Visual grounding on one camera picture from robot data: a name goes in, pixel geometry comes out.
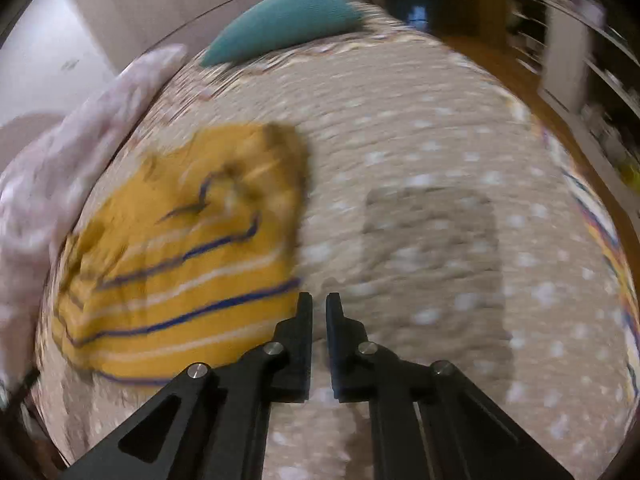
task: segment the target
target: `teal pillow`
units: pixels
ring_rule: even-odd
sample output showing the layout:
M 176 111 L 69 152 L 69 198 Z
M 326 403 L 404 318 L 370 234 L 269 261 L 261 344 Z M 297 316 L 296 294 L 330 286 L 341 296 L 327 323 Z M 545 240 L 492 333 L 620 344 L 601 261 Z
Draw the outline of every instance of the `teal pillow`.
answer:
M 263 0 L 227 25 L 201 65 L 241 62 L 271 50 L 354 30 L 360 13 L 348 0 Z

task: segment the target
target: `wooden floor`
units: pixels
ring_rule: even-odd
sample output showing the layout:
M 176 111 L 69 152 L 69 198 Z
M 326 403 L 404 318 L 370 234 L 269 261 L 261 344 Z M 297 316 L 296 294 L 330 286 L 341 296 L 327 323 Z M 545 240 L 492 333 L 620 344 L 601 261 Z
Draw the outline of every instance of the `wooden floor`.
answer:
M 543 124 L 556 134 L 580 167 L 582 174 L 596 190 L 613 218 L 633 274 L 636 288 L 640 284 L 640 242 L 625 211 L 595 173 L 576 144 L 566 123 L 538 95 L 540 77 L 520 65 L 509 52 L 486 46 L 476 38 L 442 38 L 451 48 L 464 54 L 519 97 Z

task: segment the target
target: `patterned bed trim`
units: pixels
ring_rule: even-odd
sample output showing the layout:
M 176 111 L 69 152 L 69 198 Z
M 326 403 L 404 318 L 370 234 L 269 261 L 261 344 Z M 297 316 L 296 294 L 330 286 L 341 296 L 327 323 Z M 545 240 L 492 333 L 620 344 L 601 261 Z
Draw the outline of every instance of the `patterned bed trim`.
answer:
M 620 286 L 618 296 L 624 309 L 622 323 L 627 353 L 627 395 L 635 399 L 639 393 L 638 376 L 640 374 L 638 297 L 618 232 L 602 200 L 580 174 L 575 161 L 558 138 L 544 128 L 539 121 L 534 122 L 534 128 L 542 137 L 553 162 L 562 170 L 564 180 L 578 204 L 587 229 L 602 250 L 611 277 Z
M 630 402 L 637 403 L 640 399 L 638 384 L 640 380 L 640 308 L 631 270 L 611 216 L 600 197 L 580 173 L 573 157 L 562 142 L 550 130 L 546 129 L 536 116 L 530 113 L 522 101 L 504 88 L 494 76 L 473 63 L 469 58 L 453 52 L 451 59 L 460 66 L 484 75 L 494 85 L 495 91 L 506 99 L 515 121 L 530 121 L 533 134 L 542 140 L 553 163 L 562 171 L 569 192 L 580 209 L 587 231 L 600 247 L 612 281 L 618 284 L 618 298 L 623 309 L 620 323 L 623 325 L 625 333 L 627 354 L 626 396 Z M 636 410 L 630 411 L 628 425 L 634 418 L 635 412 Z

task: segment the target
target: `yellow striped towel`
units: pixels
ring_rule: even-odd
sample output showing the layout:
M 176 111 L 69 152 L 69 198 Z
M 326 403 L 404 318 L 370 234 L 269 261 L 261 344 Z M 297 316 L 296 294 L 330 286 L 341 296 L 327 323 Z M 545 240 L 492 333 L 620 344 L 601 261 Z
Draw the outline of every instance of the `yellow striped towel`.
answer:
M 76 367 L 164 383 L 269 340 L 296 308 L 307 172 L 292 126 L 230 124 L 139 170 L 66 241 L 52 333 Z

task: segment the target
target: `bed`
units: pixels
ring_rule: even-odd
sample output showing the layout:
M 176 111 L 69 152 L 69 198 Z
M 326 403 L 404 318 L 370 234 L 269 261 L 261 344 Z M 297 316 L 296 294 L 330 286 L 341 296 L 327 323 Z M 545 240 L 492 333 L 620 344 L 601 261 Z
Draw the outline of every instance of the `bed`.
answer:
M 272 410 L 266 479 L 371 479 L 365 405 L 330 388 L 324 297 L 402 358 L 454 362 L 577 479 L 617 452 L 637 396 L 638 308 L 601 201 L 559 141 L 439 40 L 358 5 L 364 30 L 241 66 L 196 56 L 94 187 L 86 225 L 148 150 L 204 124 L 295 124 L 312 152 L 298 273 L 315 300 L 310 400 Z M 50 336 L 34 401 L 78 459 L 153 394 L 78 372 Z

